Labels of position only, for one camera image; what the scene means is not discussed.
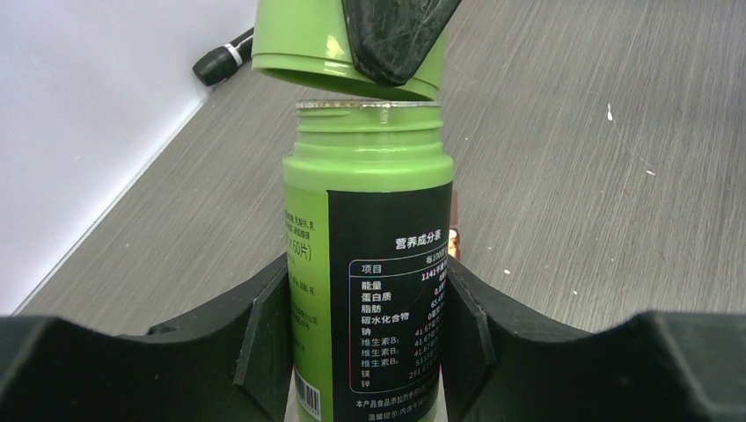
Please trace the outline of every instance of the wood grain surface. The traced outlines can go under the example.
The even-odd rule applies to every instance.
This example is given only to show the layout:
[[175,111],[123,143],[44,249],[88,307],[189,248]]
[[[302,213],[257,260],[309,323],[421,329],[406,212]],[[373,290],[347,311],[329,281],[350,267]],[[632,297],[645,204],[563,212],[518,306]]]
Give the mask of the wood grain surface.
[[[746,310],[746,2],[464,0],[450,36],[468,267],[585,330]],[[24,313],[140,334],[249,278],[283,249],[293,104],[332,97],[243,69]]]

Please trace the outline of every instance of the barcode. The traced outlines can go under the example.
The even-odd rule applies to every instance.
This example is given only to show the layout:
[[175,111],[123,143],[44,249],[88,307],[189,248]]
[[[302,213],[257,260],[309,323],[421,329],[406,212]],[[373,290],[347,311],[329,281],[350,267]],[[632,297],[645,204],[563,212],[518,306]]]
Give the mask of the barcode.
[[296,369],[296,393],[298,401],[305,411],[309,412],[316,420],[321,420],[321,393],[298,374]]

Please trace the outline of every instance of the label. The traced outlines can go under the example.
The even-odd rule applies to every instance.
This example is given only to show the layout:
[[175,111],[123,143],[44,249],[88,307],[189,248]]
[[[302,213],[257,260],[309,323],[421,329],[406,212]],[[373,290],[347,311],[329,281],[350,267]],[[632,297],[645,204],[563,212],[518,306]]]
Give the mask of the label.
[[415,422],[435,403],[450,194],[328,193],[335,419]]
[[435,404],[450,194],[285,186],[301,421],[416,422]]

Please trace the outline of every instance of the black label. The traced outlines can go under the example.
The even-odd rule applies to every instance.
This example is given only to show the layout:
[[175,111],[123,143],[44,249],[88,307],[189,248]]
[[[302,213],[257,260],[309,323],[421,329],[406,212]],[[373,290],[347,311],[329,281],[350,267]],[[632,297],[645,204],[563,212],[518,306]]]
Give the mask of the black label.
[[334,419],[415,422],[437,399],[451,184],[328,194]]

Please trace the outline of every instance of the white surface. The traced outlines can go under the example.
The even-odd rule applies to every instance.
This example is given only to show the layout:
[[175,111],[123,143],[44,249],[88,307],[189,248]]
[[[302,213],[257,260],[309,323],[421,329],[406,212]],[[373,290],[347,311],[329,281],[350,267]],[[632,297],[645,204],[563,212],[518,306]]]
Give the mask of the white surface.
[[208,96],[192,65],[256,0],[0,2],[0,315],[14,312]]

